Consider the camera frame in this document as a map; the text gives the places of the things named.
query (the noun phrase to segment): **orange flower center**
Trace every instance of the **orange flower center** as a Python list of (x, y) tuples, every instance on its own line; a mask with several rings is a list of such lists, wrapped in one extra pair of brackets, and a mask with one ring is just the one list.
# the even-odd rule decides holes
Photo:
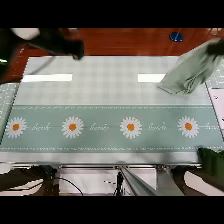
[(185, 128), (189, 131), (192, 130), (192, 124), (186, 123)]
[(76, 129), (76, 124), (70, 124), (70, 125), (69, 125), (69, 129), (70, 129), (71, 131), (74, 131), (74, 130)]
[(135, 126), (133, 124), (128, 124), (128, 130), (129, 131), (134, 131), (135, 130)]
[(19, 130), (19, 124), (14, 124), (14, 125), (12, 126), (12, 130), (13, 130), (13, 131), (17, 131), (17, 130)]

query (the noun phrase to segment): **blue round object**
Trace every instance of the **blue round object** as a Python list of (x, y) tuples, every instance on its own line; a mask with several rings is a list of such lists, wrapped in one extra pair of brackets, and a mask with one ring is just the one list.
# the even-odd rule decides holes
[(182, 33), (179, 33), (179, 32), (172, 32), (170, 34), (170, 39), (174, 42), (182, 42), (184, 37), (182, 35)]

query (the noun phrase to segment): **red wooden surface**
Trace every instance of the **red wooden surface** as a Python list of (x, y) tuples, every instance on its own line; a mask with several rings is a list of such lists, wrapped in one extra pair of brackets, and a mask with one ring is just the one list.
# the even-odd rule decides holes
[[(80, 32), (68, 35), (67, 38), (81, 38), (87, 55), (142, 55), (142, 56), (179, 56), (192, 48), (214, 38), (224, 36), (209, 28), (182, 28), (183, 42), (176, 43), (169, 39), (171, 32), (179, 28), (80, 28)], [(21, 46), (9, 72), (0, 82), (19, 81), (29, 57), (47, 56), (47, 52), (30, 46)]]

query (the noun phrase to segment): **daisy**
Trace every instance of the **daisy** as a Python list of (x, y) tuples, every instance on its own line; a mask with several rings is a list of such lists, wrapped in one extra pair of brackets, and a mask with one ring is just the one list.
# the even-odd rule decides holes
[(6, 135), (8, 138), (17, 138), (27, 128), (26, 121), (22, 117), (15, 117), (8, 122), (6, 126)]
[(199, 133), (199, 127), (194, 118), (182, 117), (179, 119), (177, 127), (179, 131), (182, 131), (182, 135), (185, 135), (185, 137), (194, 138)]
[(75, 138), (76, 136), (82, 134), (81, 131), (83, 130), (83, 127), (84, 125), (81, 119), (79, 119), (78, 117), (69, 117), (65, 122), (63, 122), (63, 135), (65, 135), (66, 138)]
[(123, 132), (123, 135), (125, 135), (126, 138), (130, 139), (139, 136), (141, 134), (140, 131), (142, 130), (140, 121), (134, 117), (126, 117), (125, 119), (123, 119), (120, 127), (120, 131)]

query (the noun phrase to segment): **table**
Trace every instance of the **table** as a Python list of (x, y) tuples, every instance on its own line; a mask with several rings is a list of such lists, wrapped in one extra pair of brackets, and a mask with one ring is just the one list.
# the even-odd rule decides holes
[[(189, 96), (173, 96), (137, 81), (138, 74), (165, 74), (177, 59), (30, 58), (1, 142), (1, 162), (186, 164), (199, 162), (200, 146), (222, 150), (205, 85)], [(26, 81), (49, 60), (33, 76), (64, 74), (59, 79), (67, 81)]]

